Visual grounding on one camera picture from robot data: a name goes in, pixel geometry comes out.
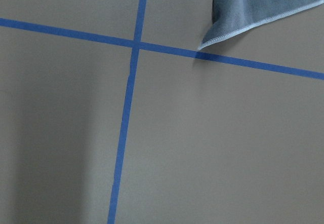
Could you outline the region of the grey microfibre towel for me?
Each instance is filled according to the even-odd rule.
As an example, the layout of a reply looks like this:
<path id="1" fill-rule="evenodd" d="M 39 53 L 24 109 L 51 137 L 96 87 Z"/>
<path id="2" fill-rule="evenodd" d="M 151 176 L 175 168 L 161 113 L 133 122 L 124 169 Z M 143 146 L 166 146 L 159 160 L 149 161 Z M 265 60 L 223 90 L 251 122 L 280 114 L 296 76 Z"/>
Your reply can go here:
<path id="1" fill-rule="evenodd" d="M 213 0 L 213 24 L 199 50 L 321 4 L 323 0 Z"/>

